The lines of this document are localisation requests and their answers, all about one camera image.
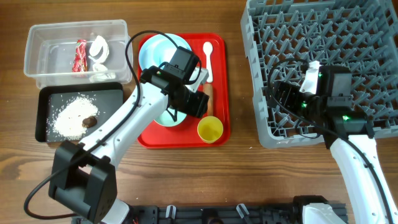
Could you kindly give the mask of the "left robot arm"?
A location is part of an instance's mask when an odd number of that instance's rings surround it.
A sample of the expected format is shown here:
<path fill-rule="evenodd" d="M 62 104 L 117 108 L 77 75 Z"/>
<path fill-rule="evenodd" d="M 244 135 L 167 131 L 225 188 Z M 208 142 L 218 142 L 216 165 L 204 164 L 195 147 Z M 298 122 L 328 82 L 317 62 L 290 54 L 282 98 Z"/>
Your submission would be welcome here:
<path fill-rule="evenodd" d="M 136 89 L 110 119 L 79 144 L 64 141 L 55 151 L 49 196 L 90 223 L 124 223 L 128 204 L 117 198 L 116 169 L 130 145 L 168 108 L 201 118 L 208 95 L 198 91 L 205 75 L 200 59 L 177 47 L 170 62 L 142 71 Z"/>

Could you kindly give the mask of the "dark brown food scrap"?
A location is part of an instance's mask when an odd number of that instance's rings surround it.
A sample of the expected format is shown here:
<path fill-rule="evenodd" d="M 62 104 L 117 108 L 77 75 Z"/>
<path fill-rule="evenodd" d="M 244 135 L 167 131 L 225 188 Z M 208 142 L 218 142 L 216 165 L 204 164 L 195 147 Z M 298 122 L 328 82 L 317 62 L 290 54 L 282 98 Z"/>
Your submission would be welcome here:
<path fill-rule="evenodd" d="M 82 126 L 84 128 L 91 128 L 91 127 L 95 126 L 96 124 L 97 124 L 97 119 L 95 116 L 87 117 L 82 121 Z"/>

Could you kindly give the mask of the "white plastic wrap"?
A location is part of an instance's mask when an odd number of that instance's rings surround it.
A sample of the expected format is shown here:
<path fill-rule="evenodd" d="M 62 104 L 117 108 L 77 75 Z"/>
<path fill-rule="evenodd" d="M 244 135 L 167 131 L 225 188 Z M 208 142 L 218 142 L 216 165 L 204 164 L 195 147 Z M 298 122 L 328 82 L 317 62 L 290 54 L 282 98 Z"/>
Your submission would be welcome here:
<path fill-rule="evenodd" d="M 116 74 L 108 72 L 108 68 L 104 65 L 108 56 L 109 45 L 102 36 L 98 35 L 89 49 L 88 58 L 93 62 L 92 69 L 96 72 L 96 74 L 89 78 L 90 82 L 105 82 L 106 80 L 114 80 L 116 78 Z"/>

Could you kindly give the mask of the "red snack wrapper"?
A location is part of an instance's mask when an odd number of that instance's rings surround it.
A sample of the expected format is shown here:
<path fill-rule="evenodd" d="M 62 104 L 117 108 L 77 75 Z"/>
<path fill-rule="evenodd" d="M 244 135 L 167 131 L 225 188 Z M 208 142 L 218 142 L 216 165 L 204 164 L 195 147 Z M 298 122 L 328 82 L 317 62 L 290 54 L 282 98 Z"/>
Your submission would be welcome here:
<path fill-rule="evenodd" d="M 86 44 L 87 41 L 84 39 L 77 40 L 75 48 L 75 58 L 73 61 L 72 71 L 73 72 L 87 72 L 87 61 L 86 61 Z"/>

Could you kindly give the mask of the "white rice grains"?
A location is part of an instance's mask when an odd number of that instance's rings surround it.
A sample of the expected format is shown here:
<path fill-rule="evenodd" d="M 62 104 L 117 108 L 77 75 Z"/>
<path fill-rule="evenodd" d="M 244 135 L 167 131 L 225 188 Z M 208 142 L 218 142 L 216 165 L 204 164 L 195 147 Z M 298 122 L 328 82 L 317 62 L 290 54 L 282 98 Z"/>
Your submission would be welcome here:
<path fill-rule="evenodd" d="M 94 99 L 87 94 L 56 93 L 49 97 L 49 115 L 46 120 L 46 141 L 60 142 L 81 139 L 88 128 L 83 120 L 99 114 Z"/>

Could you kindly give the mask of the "mint green bowl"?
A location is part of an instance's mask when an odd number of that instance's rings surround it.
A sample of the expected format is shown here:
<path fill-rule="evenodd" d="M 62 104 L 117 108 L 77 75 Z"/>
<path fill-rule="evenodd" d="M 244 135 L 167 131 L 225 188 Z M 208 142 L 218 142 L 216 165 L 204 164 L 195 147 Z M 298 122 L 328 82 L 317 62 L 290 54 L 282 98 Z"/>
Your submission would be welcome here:
<path fill-rule="evenodd" d="M 169 128 L 179 125 L 186 117 L 187 115 L 185 113 L 172 108 L 167 108 L 158 118 L 155 119 L 155 122 L 163 127 Z"/>

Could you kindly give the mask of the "yellow plastic cup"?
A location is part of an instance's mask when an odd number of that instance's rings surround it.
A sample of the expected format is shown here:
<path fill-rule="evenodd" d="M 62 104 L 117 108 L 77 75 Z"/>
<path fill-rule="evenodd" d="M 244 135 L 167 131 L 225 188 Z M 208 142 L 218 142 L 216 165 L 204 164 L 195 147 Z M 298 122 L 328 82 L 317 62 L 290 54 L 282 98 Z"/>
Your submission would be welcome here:
<path fill-rule="evenodd" d="M 197 126 L 197 133 L 200 139 L 208 144 L 219 140 L 224 131 L 223 123 L 215 116 L 202 118 Z"/>

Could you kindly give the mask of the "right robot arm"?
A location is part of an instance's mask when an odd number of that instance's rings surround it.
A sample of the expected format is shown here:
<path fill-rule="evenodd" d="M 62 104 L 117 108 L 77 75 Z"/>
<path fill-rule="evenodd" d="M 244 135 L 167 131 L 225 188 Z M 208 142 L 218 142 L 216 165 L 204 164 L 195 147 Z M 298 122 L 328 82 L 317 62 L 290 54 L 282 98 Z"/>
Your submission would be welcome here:
<path fill-rule="evenodd" d="M 310 65 L 301 86 L 268 82 L 270 99 L 324 139 L 343 176 L 356 223 L 397 223 L 397 207 L 377 156 L 373 125 L 352 109 L 352 73 Z"/>

